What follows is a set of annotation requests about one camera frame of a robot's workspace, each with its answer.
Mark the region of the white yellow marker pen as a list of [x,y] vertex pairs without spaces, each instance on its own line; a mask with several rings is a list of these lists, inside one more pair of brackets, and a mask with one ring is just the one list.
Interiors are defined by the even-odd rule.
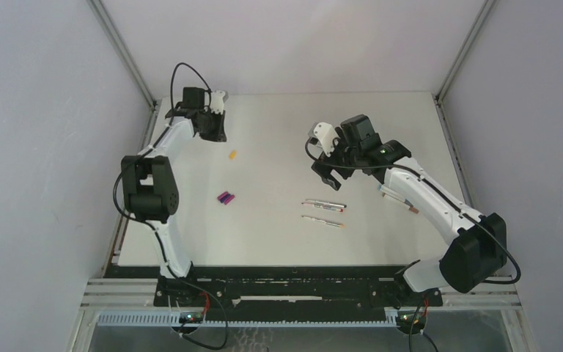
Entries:
[[321,219],[318,217],[314,217],[314,216],[307,216],[307,215],[301,215],[301,218],[303,219],[307,219],[310,221],[314,221],[317,223],[321,223],[321,224],[325,224],[328,226],[332,226],[332,227],[337,227],[337,228],[344,228],[345,225],[336,221],[331,221],[331,220],[327,220],[327,219]]

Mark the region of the magenta pen cap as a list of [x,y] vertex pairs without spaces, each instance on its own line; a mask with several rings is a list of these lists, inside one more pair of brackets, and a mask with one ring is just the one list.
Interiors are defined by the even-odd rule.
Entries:
[[220,195],[218,196],[218,201],[221,202],[221,199],[222,199],[223,197],[225,197],[226,194],[228,194],[227,191],[225,191],[223,194],[220,194]]
[[224,203],[225,205],[228,205],[233,199],[235,198],[234,194],[231,194],[229,199]]

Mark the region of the white red marker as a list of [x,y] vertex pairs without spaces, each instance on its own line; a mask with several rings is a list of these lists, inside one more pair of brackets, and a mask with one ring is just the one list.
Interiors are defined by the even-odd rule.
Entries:
[[329,210],[329,211],[334,211],[337,213],[341,213],[344,211],[343,207],[337,207],[334,205],[327,205],[327,204],[322,204],[322,203],[317,203],[317,202],[302,202],[302,205],[305,206],[309,206],[312,208],[318,208],[318,209],[322,209],[322,210]]

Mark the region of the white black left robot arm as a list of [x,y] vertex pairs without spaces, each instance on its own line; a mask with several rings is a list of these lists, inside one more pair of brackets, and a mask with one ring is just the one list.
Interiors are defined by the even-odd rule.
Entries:
[[180,204],[172,162],[194,137],[209,142],[226,142],[224,131],[227,92],[186,87],[181,101],[167,112],[167,123],[155,141],[120,162],[114,188],[122,189],[124,205],[118,212],[130,221],[152,230],[160,274],[178,279],[172,297],[183,306],[194,304],[200,294],[188,275],[192,261],[186,254],[178,232],[176,212]]

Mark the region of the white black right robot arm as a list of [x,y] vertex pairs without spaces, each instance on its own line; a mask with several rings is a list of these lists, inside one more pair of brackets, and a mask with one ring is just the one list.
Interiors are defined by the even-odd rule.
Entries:
[[449,193],[402,143],[382,141],[368,116],[351,117],[338,127],[317,122],[305,145],[321,149],[310,157],[312,170],[332,189],[341,186],[334,172],[345,180],[356,170],[372,176],[409,201],[444,240],[447,249],[441,257],[417,260],[400,272],[394,294],[401,304],[415,304],[424,291],[436,288],[467,293],[480,283],[490,283],[511,260],[505,220],[497,213],[484,215]]

